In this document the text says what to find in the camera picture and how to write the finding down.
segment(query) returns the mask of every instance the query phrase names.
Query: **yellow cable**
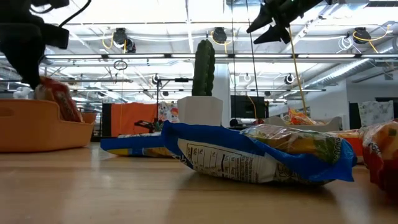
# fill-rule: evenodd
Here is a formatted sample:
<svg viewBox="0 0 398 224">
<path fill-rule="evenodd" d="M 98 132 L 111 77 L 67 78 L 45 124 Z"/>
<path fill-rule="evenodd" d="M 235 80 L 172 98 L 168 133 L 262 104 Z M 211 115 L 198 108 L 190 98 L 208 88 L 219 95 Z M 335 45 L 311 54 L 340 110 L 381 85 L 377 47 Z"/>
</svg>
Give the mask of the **yellow cable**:
<svg viewBox="0 0 398 224">
<path fill-rule="evenodd" d="M 353 33 L 353 36 L 354 36 L 356 39 L 362 40 L 362 41 L 375 41 L 375 40 L 380 40 L 381 38 L 385 38 L 385 36 L 388 34 L 388 30 L 389 30 L 389 29 L 390 29 L 390 26 L 387 26 L 386 33 L 385 33 L 383 36 L 378 37 L 378 38 L 376 38 L 376 39 L 362 39 L 362 38 L 359 38 L 359 37 L 355 36 L 355 34 L 357 33 L 356 31 Z"/>
<path fill-rule="evenodd" d="M 376 53 L 379 53 L 379 52 L 377 51 L 377 49 L 374 47 L 374 45 L 372 44 L 371 41 L 369 41 L 369 44 L 372 46 L 373 50 L 374 50 Z"/>
<path fill-rule="evenodd" d="M 126 53 L 126 46 L 127 46 L 127 39 L 124 40 L 124 51 L 123 51 L 124 54 Z"/>
<path fill-rule="evenodd" d="M 297 61 L 296 61 L 296 55 L 294 53 L 294 44 L 293 44 L 293 37 L 292 37 L 292 28 L 289 26 L 289 34 L 290 34 L 290 44 L 292 45 L 292 55 L 293 55 L 293 61 L 294 61 L 294 69 L 296 71 L 296 79 L 298 83 L 298 87 L 300 88 L 300 94 L 301 94 L 301 100 L 303 101 L 303 108 L 304 108 L 304 114 L 307 115 L 307 107 L 305 106 L 305 100 L 304 100 L 304 93 L 303 89 L 301 88 L 301 82 L 300 82 L 300 77 L 299 77 L 299 71 L 297 71 Z"/>
<path fill-rule="evenodd" d="M 257 110 L 256 110 L 256 105 L 254 104 L 253 100 L 251 99 L 250 96 L 246 95 L 249 100 L 251 101 L 251 103 L 253 104 L 253 108 L 254 108 L 254 118 L 256 119 L 256 123 L 257 123 Z"/>
<path fill-rule="evenodd" d="M 110 45 L 109 47 L 105 44 L 105 33 L 104 33 L 104 35 L 103 35 L 103 38 L 102 38 L 102 45 L 104 45 L 104 47 L 105 47 L 106 49 L 111 49 L 112 46 L 113 46 L 113 34 L 114 34 L 114 32 L 112 33 L 111 45 Z"/>
</svg>

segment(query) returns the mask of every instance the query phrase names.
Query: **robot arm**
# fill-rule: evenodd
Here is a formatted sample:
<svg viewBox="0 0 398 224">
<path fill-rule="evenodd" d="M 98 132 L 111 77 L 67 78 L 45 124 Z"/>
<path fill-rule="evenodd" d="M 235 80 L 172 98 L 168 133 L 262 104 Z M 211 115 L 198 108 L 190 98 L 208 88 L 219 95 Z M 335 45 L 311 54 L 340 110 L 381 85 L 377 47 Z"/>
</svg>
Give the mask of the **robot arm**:
<svg viewBox="0 0 398 224">
<path fill-rule="evenodd" d="M 22 80 L 32 89 L 40 83 L 39 64 L 46 45 L 66 49 L 69 31 L 62 26 L 46 24 L 39 16 L 30 13 L 31 5 L 52 9 L 69 5 L 69 0 L 1 0 L 0 1 L 0 51 L 17 70 Z M 82 10 L 68 18 L 68 22 Z"/>
</svg>

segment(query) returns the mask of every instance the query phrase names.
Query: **black cable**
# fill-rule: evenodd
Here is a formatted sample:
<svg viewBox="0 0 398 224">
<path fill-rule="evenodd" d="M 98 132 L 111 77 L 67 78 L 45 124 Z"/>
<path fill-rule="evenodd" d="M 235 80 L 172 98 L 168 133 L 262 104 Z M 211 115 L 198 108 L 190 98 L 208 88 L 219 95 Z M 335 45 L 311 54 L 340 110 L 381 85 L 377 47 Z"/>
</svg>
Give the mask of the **black cable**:
<svg viewBox="0 0 398 224">
<path fill-rule="evenodd" d="M 250 27 L 248 0 L 246 0 L 246 9 L 248 10 L 248 21 L 249 21 L 249 27 Z M 254 82 L 256 82 L 257 105 L 260 105 L 259 88 L 258 88 L 258 85 L 257 85 L 257 76 L 256 76 L 256 64 L 255 64 L 255 60 L 254 60 L 253 39 L 252 39 L 251 33 L 250 33 L 250 46 L 251 46 L 251 54 L 252 54 L 252 59 L 253 59 Z"/>
<path fill-rule="evenodd" d="M 69 21 L 71 21 L 73 18 L 75 18 L 81 12 L 83 12 L 90 4 L 91 4 L 91 0 L 87 0 L 87 3 L 81 9 L 79 9 L 76 13 L 71 15 L 68 19 L 65 19 L 65 21 L 61 22 L 59 27 L 63 27 L 63 25 L 67 24 Z"/>
<path fill-rule="evenodd" d="M 235 42 L 234 42 L 234 1 L 231 2 L 231 23 L 232 23 L 232 54 L 235 55 Z M 236 119 L 236 73 L 235 73 L 235 56 L 233 57 L 234 63 L 234 118 Z"/>
<path fill-rule="evenodd" d="M 36 11 L 35 9 L 33 9 L 32 6 L 30 7 L 30 10 L 31 10 L 32 12 L 36 13 L 36 14 L 46 14 L 46 13 L 52 11 L 53 9 L 54 9 L 54 7 L 51 6 L 51 7 L 49 7 L 48 9 L 39 12 L 39 11 Z"/>
</svg>

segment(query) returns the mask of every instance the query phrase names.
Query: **wooden table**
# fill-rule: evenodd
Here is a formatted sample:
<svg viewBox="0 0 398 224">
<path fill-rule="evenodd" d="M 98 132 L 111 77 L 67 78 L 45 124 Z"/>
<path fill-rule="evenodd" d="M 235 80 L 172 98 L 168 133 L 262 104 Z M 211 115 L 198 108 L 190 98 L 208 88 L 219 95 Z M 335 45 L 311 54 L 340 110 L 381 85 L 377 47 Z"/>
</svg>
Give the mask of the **wooden table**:
<svg viewBox="0 0 398 224">
<path fill-rule="evenodd" d="M 97 144 L 0 154 L 0 223 L 398 223 L 366 168 L 354 177 L 314 189 L 245 184 Z"/>
</svg>

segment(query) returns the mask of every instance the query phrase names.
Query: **red snack bag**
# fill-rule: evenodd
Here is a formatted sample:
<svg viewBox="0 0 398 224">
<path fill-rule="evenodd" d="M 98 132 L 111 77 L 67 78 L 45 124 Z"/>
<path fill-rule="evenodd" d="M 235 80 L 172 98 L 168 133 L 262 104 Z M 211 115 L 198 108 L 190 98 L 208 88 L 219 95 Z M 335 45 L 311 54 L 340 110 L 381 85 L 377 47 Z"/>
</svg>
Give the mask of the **red snack bag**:
<svg viewBox="0 0 398 224">
<path fill-rule="evenodd" d="M 360 132 L 371 182 L 398 200 L 398 123 L 377 124 L 361 128 Z"/>
<path fill-rule="evenodd" d="M 47 77 L 41 77 L 40 81 L 41 84 L 35 89 L 36 99 L 56 102 L 60 107 L 61 119 L 64 121 L 83 122 L 65 84 Z"/>
</svg>

